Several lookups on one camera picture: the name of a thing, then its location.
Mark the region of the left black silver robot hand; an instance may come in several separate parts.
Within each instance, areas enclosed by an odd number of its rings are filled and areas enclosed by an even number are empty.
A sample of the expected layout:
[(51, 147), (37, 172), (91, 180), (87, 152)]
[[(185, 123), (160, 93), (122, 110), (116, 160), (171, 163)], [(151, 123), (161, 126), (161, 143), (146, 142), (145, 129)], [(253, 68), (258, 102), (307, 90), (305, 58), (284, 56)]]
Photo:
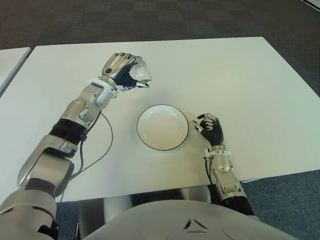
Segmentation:
[(143, 68), (146, 66), (141, 56), (124, 52), (114, 53), (103, 66), (99, 78), (124, 92), (135, 88), (147, 89), (150, 87), (148, 84), (151, 81), (150, 77), (138, 79), (131, 75), (131, 70), (140, 66)]

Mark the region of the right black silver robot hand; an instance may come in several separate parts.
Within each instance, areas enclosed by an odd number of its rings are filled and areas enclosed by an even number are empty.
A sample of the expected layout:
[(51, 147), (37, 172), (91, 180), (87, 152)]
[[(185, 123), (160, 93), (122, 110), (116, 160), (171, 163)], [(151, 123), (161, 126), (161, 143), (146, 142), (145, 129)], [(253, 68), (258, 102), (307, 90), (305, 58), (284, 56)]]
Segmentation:
[(197, 119), (201, 120), (201, 122), (197, 123), (195, 120), (192, 120), (193, 128), (197, 130), (212, 147), (224, 146), (224, 133), (219, 119), (210, 113), (201, 114)]

